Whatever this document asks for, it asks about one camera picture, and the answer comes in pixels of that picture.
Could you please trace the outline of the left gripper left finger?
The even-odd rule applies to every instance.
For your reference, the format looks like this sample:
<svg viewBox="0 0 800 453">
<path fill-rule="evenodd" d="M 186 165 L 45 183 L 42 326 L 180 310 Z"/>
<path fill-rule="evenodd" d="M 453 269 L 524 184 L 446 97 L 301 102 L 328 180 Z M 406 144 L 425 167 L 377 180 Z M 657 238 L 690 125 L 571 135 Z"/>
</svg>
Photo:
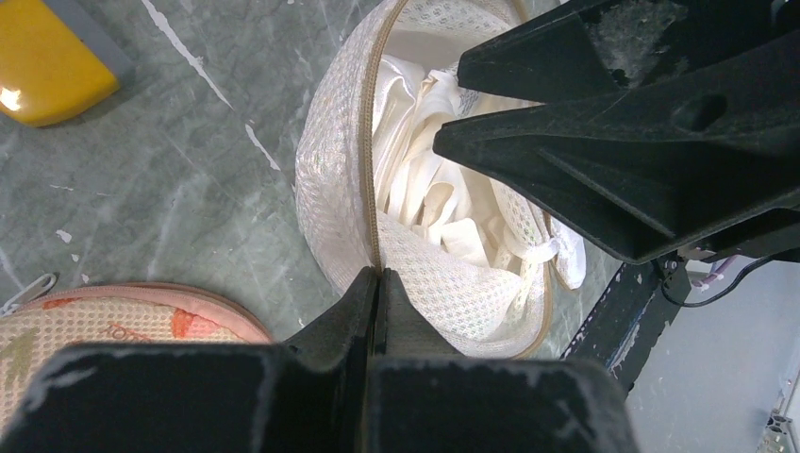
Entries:
<svg viewBox="0 0 800 453">
<path fill-rule="evenodd" d="M 85 344 L 33 378 L 5 452 L 365 452 L 378 275 L 279 344 Z"/>
</svg>

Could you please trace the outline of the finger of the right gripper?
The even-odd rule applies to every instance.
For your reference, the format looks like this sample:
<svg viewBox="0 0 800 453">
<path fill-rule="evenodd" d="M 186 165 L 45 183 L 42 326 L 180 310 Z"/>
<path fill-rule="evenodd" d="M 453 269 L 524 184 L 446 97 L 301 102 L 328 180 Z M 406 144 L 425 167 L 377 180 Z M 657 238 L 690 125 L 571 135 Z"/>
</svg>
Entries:
<svg viewBox="0 0 800 453">
<path fill-rule="evenodd" d="M 464 52 L 458 83 L 541 103 L 638 89 L 775 35 L 770 1 L 568 1 Z"/>
</svg>

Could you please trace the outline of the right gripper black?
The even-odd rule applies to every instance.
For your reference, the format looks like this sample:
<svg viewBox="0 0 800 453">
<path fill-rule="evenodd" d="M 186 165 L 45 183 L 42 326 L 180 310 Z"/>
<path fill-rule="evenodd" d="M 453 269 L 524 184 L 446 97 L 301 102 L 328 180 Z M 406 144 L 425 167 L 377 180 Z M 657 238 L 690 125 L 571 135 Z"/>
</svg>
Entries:
<svg viewBox="0 0 800 453">
<path fill-rule="evenodd" d="M 509 186 L 610 254 L 715 259 L 799 245 L 799 4 L 690 1 L 692 73 L 446 124 L 434 152 Z"/>
</svg>

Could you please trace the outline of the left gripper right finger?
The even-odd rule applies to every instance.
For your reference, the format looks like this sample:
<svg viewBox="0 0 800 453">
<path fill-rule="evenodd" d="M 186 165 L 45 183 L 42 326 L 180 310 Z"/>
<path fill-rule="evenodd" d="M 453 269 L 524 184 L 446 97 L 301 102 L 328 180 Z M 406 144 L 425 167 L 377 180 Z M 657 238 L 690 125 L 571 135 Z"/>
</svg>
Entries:
<svg viewBox="0 0 800 453">
<path fill-rule="evenodd" d="M 637 452 L 620 385 L 591 361 L 369 352 L 361 452 Z"/>
</svg>

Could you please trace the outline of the white satin bra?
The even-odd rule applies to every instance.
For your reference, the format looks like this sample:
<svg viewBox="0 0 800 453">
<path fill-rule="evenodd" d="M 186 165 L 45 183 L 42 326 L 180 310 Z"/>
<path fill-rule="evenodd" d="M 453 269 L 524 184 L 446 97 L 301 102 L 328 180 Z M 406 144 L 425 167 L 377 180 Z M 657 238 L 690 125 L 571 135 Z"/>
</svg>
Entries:
<svg viewBox="0 0 800 453">
<path fill-rule="evenodd" d="M 541 210 L 433 152 L 445 123 L 505 104 L 460 88 L 450 72 L 427 72 L 390 55 L 379 63 L 373 128 L 377 206 L 426 243 L 483 268 L 508 269 L 513 259 L 539 265 L 562 249 Z"/>
</svg>

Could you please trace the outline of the beige mesh laundry bag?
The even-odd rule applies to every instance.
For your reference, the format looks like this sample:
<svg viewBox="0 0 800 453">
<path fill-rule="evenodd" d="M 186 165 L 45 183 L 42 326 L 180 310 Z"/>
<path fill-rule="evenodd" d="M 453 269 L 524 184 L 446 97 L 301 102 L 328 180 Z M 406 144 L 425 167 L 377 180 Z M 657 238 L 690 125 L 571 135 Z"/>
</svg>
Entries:
<svg viewBox="0 0 800 453">
<path fill-rule="evenodd" d="M 520 1 L 379 3 L 332 60 L 296 152 L 298 222 L 328 281 L 344 292 L 363 267 L 393 270 L 414 310 L 458 352 L 472 357 L 517 358 L 537 349 L 552 319 L 551 280 L 568 290 L 584 281 L 584 242 L 511 188 L 541 210 L 550 234 L 561 238 L 562 249 L 550 261 L 527 265 L 513 259 L 508 269 L 477 267 L 391 220 L 375 199 L 378 67 L 390 55 L 427 72 L 450 72 L 458 84 L 463 52 L 521 25 L 527 16 Z"/>
</svg>

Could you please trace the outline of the pink floral bra bag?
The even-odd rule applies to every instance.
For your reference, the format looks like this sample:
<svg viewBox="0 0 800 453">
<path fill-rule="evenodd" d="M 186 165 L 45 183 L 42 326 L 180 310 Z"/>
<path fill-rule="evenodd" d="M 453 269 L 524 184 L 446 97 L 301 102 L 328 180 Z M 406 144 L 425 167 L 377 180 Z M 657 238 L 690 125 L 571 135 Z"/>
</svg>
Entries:
<svg viewBox="0 0 800 453">
<path fill-rule="evenodd" d="M 42 365 L 80 343 L 269 344 L 248 309 L 209 291 L 129 282 L 53 292 L 44 274 L 1 305 L 1 425 L 6 427 Z"/>
</svg>

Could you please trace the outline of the yellow grey eraser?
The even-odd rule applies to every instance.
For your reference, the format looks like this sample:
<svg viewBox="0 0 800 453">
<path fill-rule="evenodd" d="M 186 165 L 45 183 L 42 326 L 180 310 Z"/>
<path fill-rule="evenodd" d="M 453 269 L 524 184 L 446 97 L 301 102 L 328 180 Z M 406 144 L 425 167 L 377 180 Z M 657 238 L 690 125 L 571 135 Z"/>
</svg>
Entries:
<svg viewBox="0 0 800 453">
<path fill-rule="evenodd" d="M 1 112 L 20 124 L 76 117 L 133 79 L 135 65 L 76 1 L 1 3 Z"/>
</svg>

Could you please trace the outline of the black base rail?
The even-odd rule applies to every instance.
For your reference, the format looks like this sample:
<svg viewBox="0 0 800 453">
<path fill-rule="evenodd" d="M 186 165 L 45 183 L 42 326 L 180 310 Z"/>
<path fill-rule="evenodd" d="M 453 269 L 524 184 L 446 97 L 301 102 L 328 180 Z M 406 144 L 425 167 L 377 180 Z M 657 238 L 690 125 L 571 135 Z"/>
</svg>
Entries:
<svg viewBox="0 0 800 453">
<path fill-rule="evenodd" d="M 560 357 L 594 361 L 630 392 L 691 288 L 675 253 L 622 264 Z"/>
</svg>

